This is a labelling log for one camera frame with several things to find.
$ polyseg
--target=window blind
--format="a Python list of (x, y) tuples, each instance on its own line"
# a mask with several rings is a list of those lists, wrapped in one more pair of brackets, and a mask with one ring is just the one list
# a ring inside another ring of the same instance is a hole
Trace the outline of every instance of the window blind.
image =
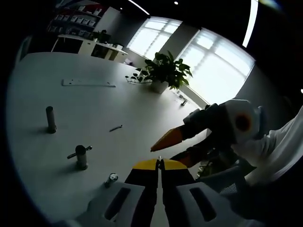
[(139, 28), (127, 48), (153, 60), (155, 53), (167, 42), (180, 26), (181, 21), (162, 17), (151, 17)]

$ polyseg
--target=shelf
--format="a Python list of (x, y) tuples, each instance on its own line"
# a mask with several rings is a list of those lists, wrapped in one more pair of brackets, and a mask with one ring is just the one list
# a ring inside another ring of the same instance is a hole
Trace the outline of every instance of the shelf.
[(85, 27), (85, 28), (91, 28), (94, 29), (95, 27), (89, 26), (89, 25), (85, 25), (85, 24), (80, 24), (80, 23), (76, 23), (76, 22), (71, 22), (71, 21), (65, 21), (65, 20), (53, 20), (53, 22), (55, 23), (66, 23), (66, 24), (71, 24), (71, 25), (78, 25), (81, 27)]
[(94, 15), (94, 14), (92, 14), (92, 13), (87, 13), (87, 12), (79, 11), (79, 10), (76, 10), (75, 13), (83, 13), (83, 14), (85, 14), (85, 15), (89, 15), (89, 16), (92, 16), (92, 17), (101, 18), (100, 16)]
[(100, 16), (97, 16), (97, 15), (94, 15), (93, 13), (88, 13), (88, 12), (84, 12), (84, 11), (80, 11), (80, 10), (75, 10), (75, 9), (62, 9), (62, 11), (71, 11), (72, 12), (72, 15), (76, 14), (76, 13), (82, 13), (82, 14), (85, 14), (85, 15), (89, 15), (89, 16), (92, 16), (92, 17), (96, 17), (96, 18), (102, 18)]

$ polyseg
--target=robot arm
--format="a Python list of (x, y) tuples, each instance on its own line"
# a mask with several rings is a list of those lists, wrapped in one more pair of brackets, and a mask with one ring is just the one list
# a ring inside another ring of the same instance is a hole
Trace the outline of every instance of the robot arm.
[(171, 158), (192, 167), (213, 149), (230, 148), (263, 134), (264, 115), (260, 107), (255, 108), (249, 101), (232, 99), (206, 110), (195, 110), (183, 122), (184, 125), (168, 131), (151, 151), (174, 146), (210, 129), (211, 134), (202, 142)]

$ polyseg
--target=wall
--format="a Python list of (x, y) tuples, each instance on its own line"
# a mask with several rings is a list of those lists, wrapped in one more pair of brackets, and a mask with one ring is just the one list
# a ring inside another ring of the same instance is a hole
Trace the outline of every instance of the wall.
[(120, 11), (109, 7), (104, 13), (103, 17), (96, 24), (94, 32), (101, 32), (102, 30), (111, 30), (114, 20), (119, 16)]
[(183, 22), (171, 35), (159, 52), (167, 54), (167, 51), (170, 51), (171, 54), (177, 58), (198, 31), (199, 29), (189, 26)]
[(146, 18), (144, 17), (131, 17), (130, 15), (119, 14), (107, 33), (112, 35), (112, 42), (126, 47), (145, 20)]
[(137, 54), (136, 52), (133, 52), (132, 50), (128, 49), (128, 48), (123, 48), (123, 50), (128, 53), (127, 59), (129, 59), (130, 61), (133, 62), (134, 66), (137, 68), (143, 68), (144, 66), (146, 66), (145, 64), (145, 60), (147, 58)]
[(253, 105), (264, 107), (267, 132), (281, 128), (294, 117), (287, 102), (258, 66), (253, 68), (236, 98), (247, 99)]

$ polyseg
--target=small metal part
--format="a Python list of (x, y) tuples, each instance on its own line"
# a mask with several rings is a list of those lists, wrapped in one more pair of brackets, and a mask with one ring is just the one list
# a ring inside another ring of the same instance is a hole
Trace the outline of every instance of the small metal part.
[(114, 131), (114, 130), (117, 130), (117, 129), (120, 129), (120, 128), (122, 128), (122, 127), (123, 127), (123, 125), (120, 125), (120, 126), (118, 126), (118, 127), (115, 127), (115, 128), (113, 128), (113, 129), (109, 130), (109, 132)]
[(55, 118), (53, 115), (53, 107), (52, 106), (48, 106), (46, 108), (46, 117), (47, 117), (47, 132), (50, 134), (53, 134), (57, 131), (57, 127), (55, 125)]
[(118, 174), (112, 173), (109, 175), (108, 179), (104, 182), (104, 186), (106, 188), (109, 188), (117, 180), (118, 180)]
[[(92, 147), (92, 146), (88, 146), (88, 147), (85, 148), (85, 149), (88, 151), (88, 150), (92, 150), (93, 147)], [(76, 153), (73, 153), (73, 154), (71, 154), (71, 155), (68, 155), (67, 159), (70, 159), (70, 158), (75, 157), (75, 156), (77, 156), (77, 154), (76, 154)]]
[(82, 145), (76, 146), (77, 167), (80, 170), (85, 170), (89, 167), (86, 159), (86, 148)]
[(187, 103), (187, 100), (184, 100), (184, 102), (181, 103), (181, 106), (185, 106), (186, 103)]

